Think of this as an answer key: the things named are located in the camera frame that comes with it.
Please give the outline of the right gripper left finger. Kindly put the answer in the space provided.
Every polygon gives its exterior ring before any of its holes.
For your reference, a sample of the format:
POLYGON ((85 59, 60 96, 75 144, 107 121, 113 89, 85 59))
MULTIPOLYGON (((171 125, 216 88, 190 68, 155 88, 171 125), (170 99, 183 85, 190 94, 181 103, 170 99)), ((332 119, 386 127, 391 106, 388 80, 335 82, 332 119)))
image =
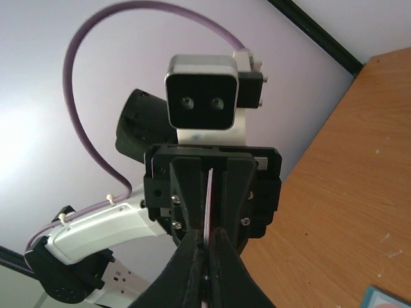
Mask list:
POLYGON ((202 234, 190 230, 157 279, 131 308, 196 308, 202 305, 206 253, 202 234))

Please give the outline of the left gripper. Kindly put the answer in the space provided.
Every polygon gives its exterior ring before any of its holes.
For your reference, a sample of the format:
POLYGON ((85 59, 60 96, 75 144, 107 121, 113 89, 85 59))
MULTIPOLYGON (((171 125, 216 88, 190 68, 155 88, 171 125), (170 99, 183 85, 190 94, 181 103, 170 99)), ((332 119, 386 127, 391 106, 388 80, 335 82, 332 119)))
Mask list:
POLYGON ((203 231, 207 176, 214 169, 211 228, 223 228, 237 250, 264 236, 278 209, 282 158, 275 148, 156 144, 144 154, 145 207, 180 244, 203 231))

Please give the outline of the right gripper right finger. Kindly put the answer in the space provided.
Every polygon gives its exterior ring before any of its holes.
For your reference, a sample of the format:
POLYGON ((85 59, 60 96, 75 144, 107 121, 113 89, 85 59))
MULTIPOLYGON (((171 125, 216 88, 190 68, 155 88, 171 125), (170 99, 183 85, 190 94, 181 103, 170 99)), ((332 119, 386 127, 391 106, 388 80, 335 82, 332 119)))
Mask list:
POLYGON ((224 229, 212 231, 208 257, 208 297, 211 307, 275 306, 250 276, 224 229))

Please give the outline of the teal card holder wallet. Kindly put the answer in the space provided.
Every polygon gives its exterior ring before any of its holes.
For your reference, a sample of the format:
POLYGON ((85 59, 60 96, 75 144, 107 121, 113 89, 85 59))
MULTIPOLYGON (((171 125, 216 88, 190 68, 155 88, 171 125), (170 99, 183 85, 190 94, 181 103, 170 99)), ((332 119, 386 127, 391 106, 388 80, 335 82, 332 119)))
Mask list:
POLYGON ((360 308, 410 308, 410 302, 374 286, 365 290, 360 308))

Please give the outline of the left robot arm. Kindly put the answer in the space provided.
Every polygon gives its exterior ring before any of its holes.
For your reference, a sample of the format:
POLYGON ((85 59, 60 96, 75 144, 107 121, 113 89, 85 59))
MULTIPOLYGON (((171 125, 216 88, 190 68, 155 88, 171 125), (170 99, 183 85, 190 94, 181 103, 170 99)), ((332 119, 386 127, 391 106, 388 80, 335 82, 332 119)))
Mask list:
POLYGON ((117 150, 145 164, 127 200, 64 207, 24 254, 46 293, 101 307, 271 307, 240 259, 278 208, 282 158, 274 148, 179 146, 166 102, 135 90, 120 115, 117 150), (168 234, 177 249, 147 283, 112 247, 168 234))

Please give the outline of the black frame post left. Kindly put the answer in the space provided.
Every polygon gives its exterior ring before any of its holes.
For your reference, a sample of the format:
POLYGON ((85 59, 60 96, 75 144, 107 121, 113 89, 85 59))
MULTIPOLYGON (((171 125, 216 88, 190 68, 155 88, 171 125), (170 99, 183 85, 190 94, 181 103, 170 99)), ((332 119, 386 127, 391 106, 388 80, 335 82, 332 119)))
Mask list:
POLYGON ((294 1, 268 0, 268 2, 349 74, 358 76, 363 64, 294 1))

